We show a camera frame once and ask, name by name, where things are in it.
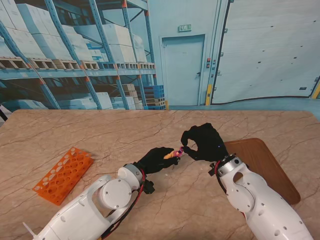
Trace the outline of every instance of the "exit sign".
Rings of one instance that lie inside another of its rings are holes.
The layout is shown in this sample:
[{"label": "exit sign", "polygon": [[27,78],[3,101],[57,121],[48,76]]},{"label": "exit sign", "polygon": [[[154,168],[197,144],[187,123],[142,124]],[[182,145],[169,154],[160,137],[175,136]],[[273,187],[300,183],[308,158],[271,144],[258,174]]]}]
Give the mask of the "exit sign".
[{"label": "exit sign", "polygon": [[178,31],[180,32],[190,32],[191,31],[191,24],[185,24],[185,25],[180,25],[178,27]]}]

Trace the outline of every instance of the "brown tray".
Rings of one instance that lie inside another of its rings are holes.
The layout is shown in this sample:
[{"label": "brown tray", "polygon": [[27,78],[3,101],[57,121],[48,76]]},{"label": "brown tray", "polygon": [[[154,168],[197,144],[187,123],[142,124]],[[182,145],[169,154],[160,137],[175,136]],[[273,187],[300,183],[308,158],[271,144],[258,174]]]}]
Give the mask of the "brown tray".
[{"label": "brown tray", "polygon": [[264,141],[259,138],[228,141],[224,143],[229,154],[236,155],[249,169],[261,175],[268,186],[280,194],[290,205],[300,202],[301,197],[293,183],[283,171]]}]

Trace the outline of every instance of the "marble table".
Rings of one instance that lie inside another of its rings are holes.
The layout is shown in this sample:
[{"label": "marble table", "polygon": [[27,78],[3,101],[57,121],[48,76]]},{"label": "marble table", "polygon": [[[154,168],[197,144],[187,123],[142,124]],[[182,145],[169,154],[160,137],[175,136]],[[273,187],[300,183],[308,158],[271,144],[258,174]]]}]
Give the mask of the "marble table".
[{"label": "marble table", "polygon": [[[99,176],[138,161],[155,147],[180,146],[184,130],[206,122],[224,141],[260,138],[301,195],[294,206],[320,239],[320,123],[303,111],[18,110],[0,127],[0,240],[29,240]],[[32,188],[72,146],[93,165],[61,206]],[[110,240],[251,240],[243,216],[228,202],[209,164],[183,156],[179,165],[148,176],[142,194]]]}]

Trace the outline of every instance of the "white door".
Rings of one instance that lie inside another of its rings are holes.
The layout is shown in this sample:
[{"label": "white door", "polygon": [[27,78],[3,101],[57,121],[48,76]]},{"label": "white door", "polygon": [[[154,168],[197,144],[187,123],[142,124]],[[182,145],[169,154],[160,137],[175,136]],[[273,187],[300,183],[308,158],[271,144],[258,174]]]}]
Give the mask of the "white door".
[{"label": "white door", "polygon": [[205,35],[163,38],[168,103],[198,105]]}]

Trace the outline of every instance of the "gloved hand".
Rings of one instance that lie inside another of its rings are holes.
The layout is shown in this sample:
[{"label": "gloved hand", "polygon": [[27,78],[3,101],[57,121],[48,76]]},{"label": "gloved hand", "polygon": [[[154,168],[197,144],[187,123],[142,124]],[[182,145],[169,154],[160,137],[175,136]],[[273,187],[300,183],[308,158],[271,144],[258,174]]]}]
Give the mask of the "gloved hand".
[{"label": "gloved hand", "polygon": [[168,147],[156,147],[151,149],[140,161],[133,163],[142,169],[145,174],[153,174],[166,169],[171,165],[178,165],[179,157],[164,159],[164,156],[171,153],[174,149]]},{"label": "gloved hand", "polygon": [[[188,139],[195,141],[198,150],[190,149]],[[201,126],[192,126],[189,131],[184,131],[181,137],[183,150],[194,160],[206,160],[208,162],[222,160],[228,151],[217,130],[211,123]]]}]

